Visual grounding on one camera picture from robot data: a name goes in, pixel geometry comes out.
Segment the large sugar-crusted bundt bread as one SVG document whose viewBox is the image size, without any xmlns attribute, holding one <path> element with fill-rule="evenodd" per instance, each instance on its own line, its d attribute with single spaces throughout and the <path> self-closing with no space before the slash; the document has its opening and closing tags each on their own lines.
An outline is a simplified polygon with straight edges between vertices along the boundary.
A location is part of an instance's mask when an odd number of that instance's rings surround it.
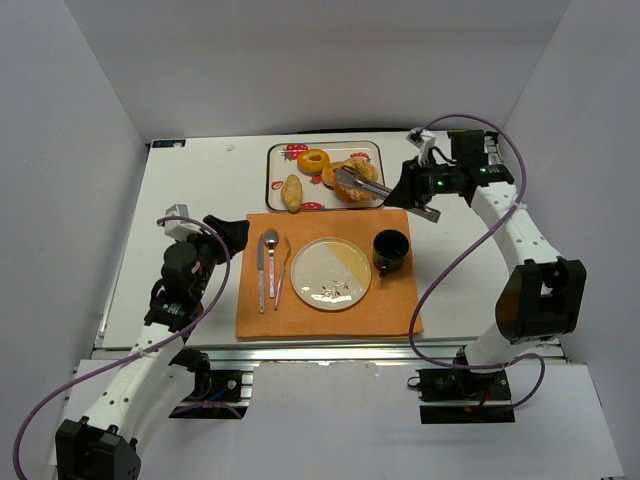
<svg viewBox="0 0 640 480">
<path fill-rule="evenodd" d="M 351 156 L 335 170 L 333 188 L 337 197 L 346 203 L 370 202 L 375 196 L 366 190 L 379 180 L 374 164 L 363 155 Z"/>
</svg>

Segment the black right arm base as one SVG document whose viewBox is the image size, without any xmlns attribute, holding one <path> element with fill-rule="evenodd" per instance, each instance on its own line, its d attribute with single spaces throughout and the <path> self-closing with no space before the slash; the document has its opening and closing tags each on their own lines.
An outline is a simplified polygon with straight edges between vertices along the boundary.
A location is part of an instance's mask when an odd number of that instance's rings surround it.
<svg viewBox="0 0 640 480">
<path fill-rule="evenodd" d="M 408 378 L 418 394 L 423 425 L 500 424 L 515 421 L 504 370 L 426 368 Z"/>
</svg>

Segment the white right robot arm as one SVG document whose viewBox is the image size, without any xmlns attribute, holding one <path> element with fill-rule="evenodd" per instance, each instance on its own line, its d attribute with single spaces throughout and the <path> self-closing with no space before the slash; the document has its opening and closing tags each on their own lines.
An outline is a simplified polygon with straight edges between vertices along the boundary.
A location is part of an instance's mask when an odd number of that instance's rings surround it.
<svg viewBox="0 0 640 480">
<path fill-rule="evenodd" d="M 419 154 L 403 163 L 385 205 L 435 222 L 439 215 L 428 203 L 438 195 L 461 196 L 486 225 L 482 238 L 495 241 L 509 271 L 495 304 L 495 322 L 463 348 L 461 368 L 497 371 L 523 359 L 533 344 L 573 332 L 586 268 L 565 259 L 544 238 L 521 201 L 524 181 L 514 180 L 505 165 L 490 163 L 483 131 L 450 134 L 451 154 L 443 162 L 434 158 L 431 133 L 416 128 L 408 139 Z"/>
</svg>

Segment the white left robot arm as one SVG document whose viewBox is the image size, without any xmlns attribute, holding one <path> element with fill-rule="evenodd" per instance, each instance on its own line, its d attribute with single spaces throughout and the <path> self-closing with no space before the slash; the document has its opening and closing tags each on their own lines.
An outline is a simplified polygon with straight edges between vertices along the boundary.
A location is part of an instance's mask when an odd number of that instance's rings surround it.
<svg viewBox="0 0 640 480">
<path fill-rule="evenodd" d="M 208 356 L 187 347 L 210 312 L 202 299 L 214 268 L 229 266 L 248 243 L 247 220 L 188 217 L 183 205 L 158 222 L 173 239 L 129 356 L 113 363 L 114 378 L 77 420 L 55 436 L 60 479 L 136 479 L 141 456 L 161 424 L 184 400 L 203 403 L 214 393 Z"/>
</svg>

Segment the metal kitchen tongs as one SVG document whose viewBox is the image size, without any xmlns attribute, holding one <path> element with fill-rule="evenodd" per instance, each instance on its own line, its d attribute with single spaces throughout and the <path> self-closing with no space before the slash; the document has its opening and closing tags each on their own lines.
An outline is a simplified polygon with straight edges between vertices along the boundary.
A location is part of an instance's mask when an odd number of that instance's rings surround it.
<svg viewBox="0 0 640 480">
<path fill-rule="evenodd" d="M 341 167 L 336 171 L 335 180 L 337 184 L 343 189 L 355 189 L 372 194 L 377 199 L 386 200 L 391 194 L 392 190 L 382 184 L 379 184 L 373 180 L 367 179 L 360 174 L 357 170 L 350 167 Z M 406 208 L 406 211 L 415 214 L 423 219 L 426 219 L 432 223 L 437 223 L 440 219 L 441 212 L 427 206 L 419 206 Z"/>
</svg>

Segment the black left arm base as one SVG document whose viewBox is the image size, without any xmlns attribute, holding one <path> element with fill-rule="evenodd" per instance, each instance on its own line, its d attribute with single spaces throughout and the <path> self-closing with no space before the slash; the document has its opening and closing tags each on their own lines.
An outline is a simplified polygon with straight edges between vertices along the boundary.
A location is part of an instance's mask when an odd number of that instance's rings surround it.
<svg viewBox="0 0 640 480">
<path fill-rule="evenodd" d="M 209 357 L 194 349 L 183 349 L 173 364 L 193 376 L 193 390 L 171 412 L 171 419 L 241 420 L 248 409 L 252 374 L 239 369 L 216 369 Z"/>
</svg>

